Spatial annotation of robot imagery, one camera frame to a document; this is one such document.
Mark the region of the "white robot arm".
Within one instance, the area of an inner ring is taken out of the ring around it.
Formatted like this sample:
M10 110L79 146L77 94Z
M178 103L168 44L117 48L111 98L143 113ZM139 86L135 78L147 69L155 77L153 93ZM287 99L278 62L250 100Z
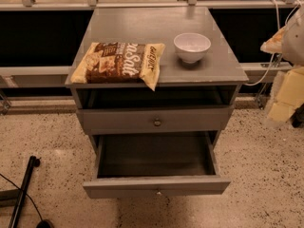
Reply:
M260 50L279 53L294 65L288 72L279 71L275 76L268 106L269 119L287 122L304 104L304 7L300 7L283 28L264 42Z

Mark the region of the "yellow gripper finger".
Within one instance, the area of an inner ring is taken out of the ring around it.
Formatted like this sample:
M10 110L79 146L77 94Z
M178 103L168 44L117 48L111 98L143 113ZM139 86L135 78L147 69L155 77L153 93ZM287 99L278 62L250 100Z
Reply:
M266 53L281 53L284 32L285 28L280 28L270 39L261 45L260 50Z

